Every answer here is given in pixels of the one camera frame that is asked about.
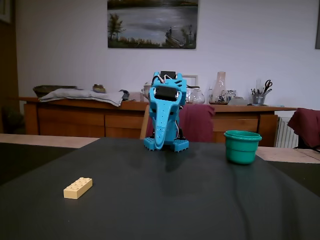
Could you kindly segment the blue gripper body black servo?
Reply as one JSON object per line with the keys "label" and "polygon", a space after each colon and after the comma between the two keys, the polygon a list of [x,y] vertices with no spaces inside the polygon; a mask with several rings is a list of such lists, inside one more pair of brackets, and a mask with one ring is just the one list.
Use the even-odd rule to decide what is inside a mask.
{"label": "blue gripper body black servo", "polygon": [[158,106],[183,106],[185,85],[156,84],[149,91],[150,103]]}

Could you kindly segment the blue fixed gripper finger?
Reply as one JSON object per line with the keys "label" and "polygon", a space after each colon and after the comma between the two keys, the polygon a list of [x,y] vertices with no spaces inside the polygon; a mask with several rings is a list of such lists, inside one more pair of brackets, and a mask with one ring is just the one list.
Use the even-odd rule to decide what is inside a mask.
{"label": "blue fixed gripper finger", "polygon": [[155,148],[160,150],[163,145],[171,144],[175,138],[173,103],[151,103],[150,116],[153,121]]}

